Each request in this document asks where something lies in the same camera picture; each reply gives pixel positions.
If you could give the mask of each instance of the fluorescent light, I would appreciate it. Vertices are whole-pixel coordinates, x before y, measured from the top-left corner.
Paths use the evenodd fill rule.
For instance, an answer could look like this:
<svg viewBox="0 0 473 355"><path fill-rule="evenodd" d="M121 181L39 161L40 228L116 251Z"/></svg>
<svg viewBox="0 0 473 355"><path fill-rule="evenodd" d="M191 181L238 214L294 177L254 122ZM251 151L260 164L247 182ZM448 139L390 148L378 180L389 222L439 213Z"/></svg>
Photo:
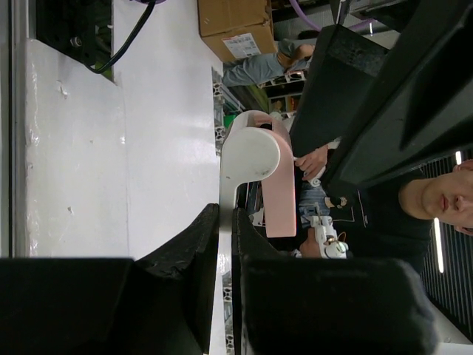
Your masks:
<svg viewBox="0 0 473 355"><path fill-rule="evenodd" d="M437 262L438 271L443 273L443 252L442 252L442 239L440 238L440 221L438 218L434 219L434 232L435 232L435 248L437 249Z"/></svg>
<svg viewBox="0 0 473 355"><path fill-rule="evenodd" d="M456 152L455 153L455 159L457 161L457 165L460 165L463 161L462 157L461 157L461 152Z"/></svg>

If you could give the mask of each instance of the black cable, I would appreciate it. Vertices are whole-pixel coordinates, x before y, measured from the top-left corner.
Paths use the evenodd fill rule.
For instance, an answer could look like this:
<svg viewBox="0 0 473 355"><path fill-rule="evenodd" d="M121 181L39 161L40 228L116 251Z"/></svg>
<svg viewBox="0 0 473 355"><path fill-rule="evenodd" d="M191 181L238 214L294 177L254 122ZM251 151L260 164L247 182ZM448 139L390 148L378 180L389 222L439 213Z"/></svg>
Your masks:
<svg viewBox="0 0 473 355"><path fill-rule="evenodd" d="M107 61L100 68L92 68L92 67L89 67L88 65L86 65L86 68L89 69L91 72L94 72L95 74L103 74L108 69L110 69L113 66L113 64L115 64L121 57L123 57L123 54L125 54L125 52L128 50L128 48L130 47L134 39L138 36L138 33L141 31L146 21L148 21L149 16L151 16L155 5L156 5L155 1L150 2L148 4L148 6L146 7L146 10L143 12L143 15L141 15L140 19L135 25L135 28L130 33L125 43L123 44L123 46L121 46L121 48L110 58L109 61Z"/></svg>

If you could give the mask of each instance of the screw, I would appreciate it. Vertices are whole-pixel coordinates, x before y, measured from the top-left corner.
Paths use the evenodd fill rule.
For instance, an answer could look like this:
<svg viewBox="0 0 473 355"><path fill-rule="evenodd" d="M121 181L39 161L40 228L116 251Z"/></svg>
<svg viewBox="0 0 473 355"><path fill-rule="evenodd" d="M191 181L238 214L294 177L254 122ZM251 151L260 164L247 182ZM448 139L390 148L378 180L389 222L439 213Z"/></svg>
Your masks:
<svg viewBox="0 0 473 355"><path fill-rule="evenodd" d="M71 38L71 45L74 48L82 47L82 40L79 37L72 37Z"/></svg>

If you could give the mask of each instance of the man's nose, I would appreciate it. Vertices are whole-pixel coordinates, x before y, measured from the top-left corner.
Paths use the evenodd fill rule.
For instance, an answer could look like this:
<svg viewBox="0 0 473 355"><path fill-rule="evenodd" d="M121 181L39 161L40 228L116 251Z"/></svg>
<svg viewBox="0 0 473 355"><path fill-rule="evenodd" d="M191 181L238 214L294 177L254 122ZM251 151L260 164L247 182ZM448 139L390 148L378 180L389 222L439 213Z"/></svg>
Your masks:
<svg viewBox="0 0 473 355"><path fill-rule="evenodd" d="M455 198L455 207L459 212L465 211L466 209L473 209L473 200L465 198L464 196L457 196Z"/></svg>

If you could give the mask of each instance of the black t-shirt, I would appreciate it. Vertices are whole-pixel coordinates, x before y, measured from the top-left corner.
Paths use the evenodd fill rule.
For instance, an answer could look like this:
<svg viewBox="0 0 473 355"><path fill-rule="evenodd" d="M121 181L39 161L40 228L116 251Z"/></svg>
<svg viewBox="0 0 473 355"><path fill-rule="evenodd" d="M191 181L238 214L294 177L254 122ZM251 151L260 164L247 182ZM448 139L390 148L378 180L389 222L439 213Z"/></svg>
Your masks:
<svg viewBox="0 0 473 355"><path fill-rule="evenodd" d="M404 212L399 191L413 180L425 178L421 170L408 172L347 196L348 205L332 209L336 231L345 232L355 257L393 257L422 272L431 240L432 221L418 220Z"/></svg>

